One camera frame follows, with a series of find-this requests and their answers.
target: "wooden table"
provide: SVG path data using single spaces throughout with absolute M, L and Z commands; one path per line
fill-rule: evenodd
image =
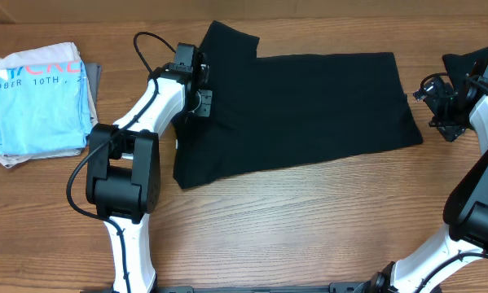
M 442 72 L 441 56 L 488 46 L 487 17 L 227 21 L 261 38 L 259 56 L 393 51 L 405 92 Z M 146 89 L 132 37 L 154 32 L 200 44 L 208 21 L 0 25 L 0 57 L 75 42 L 103 65 L 98 113 L 110 124 Z M 172 60 L 141 38 L 153 66 Z M 478 160 L 477 137 L 454 143 L 427 126 L 432 114 L 409 95 L 424 144 L 373 155 L 231 177 L 183 191 L 173 180 L 174 131 L 160 142 L 162 188 L 151 216 L 160 286 L 287 286 L 367 280 L 412 253 L 442 224 L 446 198 Z M 0 167 L 0 292 L 79 292 L 111 286 L 103 223 L 74 212 L 64 188 L 80 157 Z M 79 205 L 85 176 L 74 184 Z M 449 278 L 445 292 L 488 292 L 488 261 Z

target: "light blue t-shirt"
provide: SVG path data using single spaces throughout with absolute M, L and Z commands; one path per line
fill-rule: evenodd
M 87 84 L 82 61 L 0 70 L 0 155 L 84 148 Z

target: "black cloth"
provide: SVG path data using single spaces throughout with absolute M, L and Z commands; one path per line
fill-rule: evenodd
M 479 59 L 488 58 L 488 47 L 465 55 L 446 54 L 442 56 L 446 72 L 455 90 L 463 86 L 466 74 L 472 71 L 473 65 Z
M 182 188 L 423 142 L 392 53 L 257 59 L 258 40 L 209 27 L 211 116 L 174 121 Z

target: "wood grain surface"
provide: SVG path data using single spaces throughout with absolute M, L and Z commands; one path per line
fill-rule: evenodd
M 226 23 L 259 36 L 259 56 L 393 51 L 408 94 L 424 76 L 444 71 L 443 54 L 488 46 L 488 17 Z M 75 42 L 85 61 L 103 65 L 98 113 L 110 124 L 146 89 L 147 71 L 134 52 L 133 35 L 149 31 L 174 45 L 200 44 L 208 26 L 208 21 L 0 25 L 0 57 Z M 140 44 L 153 66 L 173 57 L 151 38 L 141 38 Z M 175 138 L 169 127 L 160 141 L 162 188 L 150 226 L 159 285 L 363 281 L 408 256 L 441 226 L 446 198 L 480 156 L 474 132 L 445 142 L 427 126 L 432 115 L 424 103 L 413 98 L 409 103 L 422 145 L 250 173 L 193 190 L 180 190 L 171 176 Z M 0 293 L 111 286 L 112 253 L 103 223 L 74 212 L 64 195 L 81 159 L 0 167 Z M 74 184 L 74 197 L 95 211 L 84 195 L 85 172 Z M 462 269 L 443 287 L 488 292 L 488 261 Z
M 488 15 L 488 0 L 0 0 L 17 24 Z

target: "folded clothing stack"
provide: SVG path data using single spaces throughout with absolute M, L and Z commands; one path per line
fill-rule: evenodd
M 78 155 L 96 123 L 86 70 L 73 43 L 0 59 L 0 164 L 10 168 L 30 159 Z

